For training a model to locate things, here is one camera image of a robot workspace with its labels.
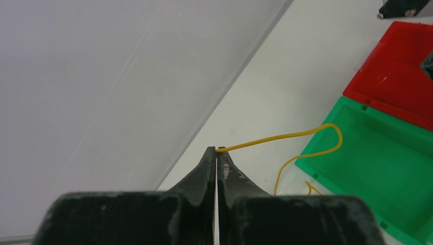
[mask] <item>gray panel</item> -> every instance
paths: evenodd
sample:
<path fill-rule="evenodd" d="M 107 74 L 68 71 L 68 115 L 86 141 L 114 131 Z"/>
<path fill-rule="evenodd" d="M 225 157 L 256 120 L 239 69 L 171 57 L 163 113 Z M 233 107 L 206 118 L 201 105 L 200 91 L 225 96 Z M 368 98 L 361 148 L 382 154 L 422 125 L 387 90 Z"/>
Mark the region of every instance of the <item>gray panel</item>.
<path fill-rule="evenodd" d="M 0 236 L 64 192 L 155 189 L 284 3 L 1 1 Z"/>

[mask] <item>yellow cord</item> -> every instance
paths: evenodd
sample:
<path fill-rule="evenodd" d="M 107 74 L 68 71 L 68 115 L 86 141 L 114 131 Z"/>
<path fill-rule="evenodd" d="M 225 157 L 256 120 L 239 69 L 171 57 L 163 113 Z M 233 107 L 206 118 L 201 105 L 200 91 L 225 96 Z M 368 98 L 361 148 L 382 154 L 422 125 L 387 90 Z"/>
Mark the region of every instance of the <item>yellow cord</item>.
<path fill-rule="evenodd" d="M 312 189 L 313 189 L 315 192 L 317 192 L 319 195 L 322 195 L 322 194 L 320 193 L 319 190 L 317 190 L 314 186 L 312 186 L 312 185 L 310 184 L 310 182 L 305 181 L 305 184 L 308 186 L 308 195 L 311 195 L 311 190 L 312 190 Z"/>
<path fill-rule="evenodd" d="M 255 144 L 269 142 L 269 141 L 272 141 L 272 140 L 286 139 L 286 138 L 293 138 L 293 137 L 310 135 L 310 134 L 314 134 L 314 133 L 316 133 L 316 132 L 318 132 L 320 130 L 326 129 L 326 128 L 334 128 L 336 130 L 336 132 L 338 134 L 338 137 L 339 137 L 338 144 L 336 146 L 334 146 L 333 148 L 331 148 L 331 149 L 328 149 L 328 150 L 325 150 L 325 151 L 322 151 L 322 152 L 312 153 L 312 154 L 299 155 L 299 156 L 296 156 L 296 157 L 290 159 L 289 161 L 287 161 L 280 168 L 280 171 L 279 171 L 278 177 L 277 177 L 277 181 L 275 182 L 274 195 L 277 195 L 277 188 L 278 188 L 278 184 L 279 184 L 279 181 L 280 181 L 281 174 L 282 174 L 284 168 L 289 163 L 291 163 L 292 161 L 294 161 L 296 159 L 299 159 L 299 158 L 308 158 L 308 157 L 315 157 L 315 156 L 319 156 L 319 155 L 325 155 L 325 154 L 331 153 L 333 151 L 336 151 L 338 148 L 341 147 L 341 145 L 343 143 L 343 135 L 342 135 L 341 130 L 338 128 L 337 125 L 332 124 L 332 123 L 327 123 L 327 124 L 321 125 L 320 127 L 317 127 L 315 129 L 312 129 L 312 130 L 308 130 L 308 131 L 304 131 L 304 132 L 299 132 L 299 133 L 291 133 L 291 134 L 282 134 L 282 135 L 272 136 L 272 137 L 268 137 L 268 138 L 264 138 L 264 139 L 259 139 L 259 140 L 251 141 L 251 142 L 248 142 L 248 143 L 238 144 L 238 145 L 231 146 L 231 147 L 228 147 L 228 148 L 217 149 L 216 152 L 228 152 L 228 151 L 236 150 L 236 149 L 239 149 L 239 148 L 244 148 L 244 147 L 247 147 L 247 146 L 252 146 L 252 145 L 255 145 Z"/>

